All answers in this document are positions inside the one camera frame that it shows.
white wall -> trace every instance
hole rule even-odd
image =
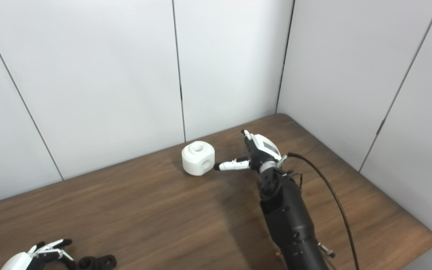
[[[187,140],[274,114],[293,0],[174,0]]]
[[[0,0],[0,51],[65,179],[184,141],[171,0]]]
[[[431,17],[432,0],[296,0],[277,112],[358,170]]]
[[[361,172],[432,230],[432,27]]]
[[[0,199],[61,180],[0,60]]]

robot finger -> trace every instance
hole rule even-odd
[[[46,245],[46,243],[44,241],[41,241],[41,242],[35,244],[34,246],[32,246],[29,249],[28,253],[34,253],[34,251],[36,251],[37,249],[42,248],[44,245]]]
[[[51,242],[44,246],[42,249],[61,248],[63,246],[69,246],[72,243],[71,239],[59,239],[58,241]]]
[[[62,263],[64,263],[69,270],[74,270],[76,268],[76,263],[74,262],[74,259],[71,256],[69,256],[69,254],[66,253],[66,251],[61,250],[61,252],[62,252],[62,256],[59,260]]]

white robotic hand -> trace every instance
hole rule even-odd
[[[43,241],[35,244],[28,252],[21,252],[10,258],[1,270],[41,270],[46,263],[59,260],[66,265],[68,270],[74,270],[76,263],[61,248],[72,243],[71,239],[60,239],[45,244]]]
[[[252,169],[264,171],[269,167],[281,167],[286,157],[281,157],[276,145],[260,134],[252,134],[242,130],[244,143],[249,152],[248,157],[240,157],[232,161],[217,162],[213,169],[216,171]]]

panel seam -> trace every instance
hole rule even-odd
[[[430,29],[431,29],[431,26],[432,26],[432,18],[430,20],[429,25],[426,28],[425,33],[423,34],[423,38],[421,39],[420,44],[419,44],[418,48],[416,49],[416,52],[413,55],[413,58],[411,59],[411,62],[409,63],[408,68],[406,69],[406,73],[404,74],[403,79],[402,79],[401,83],[399,84],[398,90],[396,91],[396,94],[394,95],[393,100],[391,101],[391,104],[389,105],[388,111],[386,112],[386,115],[384,115],[384,118],[383,118],[381,124],[379,125],[379,128],[376,132],[376,135],[374,136],[374,139],[371,143],[371,146],[369,147],[369,150],[367,151],[367,154],[366,154],[366,156],[365,156],[365,158],[364,158],[364,160],[360,166],[360,169],[358,170],[359,173],[361,173],[361,170],[363,169],[363,166],[365,165],[365,162],[368,159],[368,156],[369,156],[369,154],[370,154],[370,152],[374,146],[374,143],[376,142],[376,139],[378,138],[379,133],[380,133],[381,129],[383,128],[384,123],[386,122],[386,119],[388,118],[389,112],[391,112],[391,109],[393,108],[393,105],[396,102],[396,98],[398,97],[399,92],[401,91],[401,88],[403,87],[403,84],[406,81],[406,78],[408,77],[408,74],[410,73],[411,68],[413,67],[414,61],[416,60],[416,57],[418,56],[418,53],[420,52],[421,47],[422,47],[423,43],[425,42],[425,39],[426,39]]]
[[[24,108],[26,109],[26,111],[27,111],[29,117],[31,118],[31,121],[33,122],[33,125],[34,125],[34,127],[36,128],[36,131],[38,132],[39,137],[40,137],[41,140],[43,141],[44,147],[46,148],[46,151],[48,151],[49,157],[50,157],[51,160],[53,161],[53,164],[54,164],[56,170],[58,171],[58,174],[60,175],[61,180],[64,181],[65,178],[64,178],[63,175],[61,174],[60,168],[58,167],[58,164],[56,164],[56,161],[54,160],[53,154],[51,154],[51,151],[50,151],[50,149],[49,149],[49,147],[48,147],[48,144],[47,144],[46,141],[44,140],[43,135],[41,134],[41,131],[40,131],[39,128],[38,128],[38,125],[36,125],[36,121],[34,120],[33,115],[31,115],[31,112],[29,111],[29,108],[28,108],[26,102],[25,102],[24,99],[23,99],[23,96],[22,96],[22,94],[21,94],[21,91],[19,91],[19,88],[18,88],[18,86],[17,86],[17,84],[16,84],[14,78],[12,77],[12,74],[11,74],[11,72],[9,71],[8,66],[6,65],[6,62],[5,62],[4,58],[3,58],[3,56],[1,55],[1,52],[0,52],[0,60],[1,60],[1,62],[3,63],[3,66],[4,66],[4,68],[6,69],[6,72],[7,72],[7,74],[9,75],[9,77],[10,77],[10,79],[11,79],[11,82],[12,82],[14,88],[16,89],[16,91],[17,91],[17,93],[18,93],[19,98],[21,99],[21,101],[22,101],[22,103],[23,103],[23,105],[24,105]]]
[[[178,62],[178,79],[180,81],[180,97],[181,97],[181,116],[183,118],[183,135],[184,142],[186,142],[186,125],[185,125],[185,107],[183,106],[183,90],[181,86],[181,70],[180,70],[180,51],[178,48],[178,31],[176,30],[176,11],[174,7],[174,0],[171,0],[173,5],[173,23],[174,23],[174,39],[176,43],[176,60]]]
[[[293,14],[294,14],[295,2],[296,2],[296,0],[293,0],[293,6],[291,8],[291,17],[289,19],[288,38],[286,39],[286,48],[284,50],[283,67],[281,68],[281,79],[279,79],[279,89],[277,92],[276,109],[274,110],[274,114],[276,114],[278,112],[279,95],[281,94],[281,85],[283,84],[284,67],[286,64],[286,56],[288,54],[288,44],[290,43],[291,25],[293,24]]]

cable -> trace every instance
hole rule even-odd
[[[348,218],[346,217],[346,214],[344,212],[343,205],[341,205],[341,202],[339,201],[339,198],[336,195],[336,192],[334,191],[333,187],[331,186],[329,181],[326,179],[326,177],[323,175],[323,173],[321,173],[321,171],[319,171],[319,169],[314,164],[312,164],[312,162],[309,161],[307,158],[303,157],[302,155],[295,154],[295,153],[288,153],[287,156],[292,157],[292,158],[302,159],[303,161],[305,161],[319,174],[321,179],[326,183],[326,186],[328,186],[329,190],[331,191],[331,194],[334,197],[334,200],[337,203],[337,206],[339,207],[339,211],[341,212],[341,215],[343,216],[344,225],[346,226],[346,231],[348,232],[349,244],[351,245],[351,251],[353,252],[354,266],[355,266],[356,270],[360,270],[360,264],[358,263],[358,256],[356,255],[356,248],[354,246],[354,241],[353,241],[353,234],[351,234],[350,223],[348,222]]]

